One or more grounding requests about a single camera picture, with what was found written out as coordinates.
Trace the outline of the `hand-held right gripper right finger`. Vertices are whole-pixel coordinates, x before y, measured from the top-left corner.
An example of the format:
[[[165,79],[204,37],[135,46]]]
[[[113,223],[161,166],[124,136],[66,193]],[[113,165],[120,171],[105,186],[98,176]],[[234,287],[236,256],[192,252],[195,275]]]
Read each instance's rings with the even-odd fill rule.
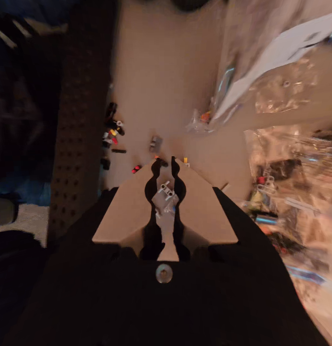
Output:
[[[231,245],[238,238],[210,183],[176,157],[171,159],[175,206],[173,243],[180,262],[196,250]]]

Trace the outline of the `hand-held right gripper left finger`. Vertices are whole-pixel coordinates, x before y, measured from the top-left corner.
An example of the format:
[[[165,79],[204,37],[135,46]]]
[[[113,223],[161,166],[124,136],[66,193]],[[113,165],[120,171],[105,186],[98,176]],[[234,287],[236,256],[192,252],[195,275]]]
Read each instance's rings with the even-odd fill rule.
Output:
[[[94,243],[132,248],[142,260],[159,258],[165,243],[152,199],[161,166],[161,160],[154,159],[118,187],[92,237]]]

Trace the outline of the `light grey beam with pins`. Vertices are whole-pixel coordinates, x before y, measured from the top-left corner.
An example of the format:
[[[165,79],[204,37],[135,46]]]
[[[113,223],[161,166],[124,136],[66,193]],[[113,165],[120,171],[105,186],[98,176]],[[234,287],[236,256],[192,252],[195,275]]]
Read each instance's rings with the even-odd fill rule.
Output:
[[[174,190],[169,188],[169,184],[170,180],[165,181],[160,185],[160,188],[158,190],[158,194],[163,194],[165,201],[172,199],[175,195]]]

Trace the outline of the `pile of clear parts bags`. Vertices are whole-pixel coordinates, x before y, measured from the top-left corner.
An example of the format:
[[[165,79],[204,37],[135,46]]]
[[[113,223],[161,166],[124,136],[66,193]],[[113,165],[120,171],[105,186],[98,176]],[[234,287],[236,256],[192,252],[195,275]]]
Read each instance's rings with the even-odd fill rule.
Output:
[[[228,19],[213,125],[247,120],[251,192],[244,209],[281,255],[304,305],[332,314],[332,1],[299,1],[285,23]],[[257,114],[263,77],[316,73],[311,102]]]

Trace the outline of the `dark grey connector block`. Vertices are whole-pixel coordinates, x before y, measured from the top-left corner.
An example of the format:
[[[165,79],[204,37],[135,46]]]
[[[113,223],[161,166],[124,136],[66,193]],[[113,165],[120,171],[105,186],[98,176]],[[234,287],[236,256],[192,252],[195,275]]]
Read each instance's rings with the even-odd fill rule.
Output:
[[[159,153],[163,144],[163,139],[159,136],[153,136],[150,141],[149,151]]]

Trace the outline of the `black studded mat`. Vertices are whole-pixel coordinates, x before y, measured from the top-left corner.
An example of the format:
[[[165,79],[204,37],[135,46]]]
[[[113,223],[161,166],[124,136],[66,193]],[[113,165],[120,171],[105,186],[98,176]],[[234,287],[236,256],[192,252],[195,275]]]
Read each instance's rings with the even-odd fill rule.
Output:
[[[119,1],[81,1],[64,39],[47,246],[98,198],[101,142]]]

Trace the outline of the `large black rubber tire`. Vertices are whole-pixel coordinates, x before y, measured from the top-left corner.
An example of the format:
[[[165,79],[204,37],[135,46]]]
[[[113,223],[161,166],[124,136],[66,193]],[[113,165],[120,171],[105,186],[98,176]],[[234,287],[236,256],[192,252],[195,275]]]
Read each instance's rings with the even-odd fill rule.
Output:
[[[171,2],[180,11],[193,12],[205,6],[209,0],[171,0]]]

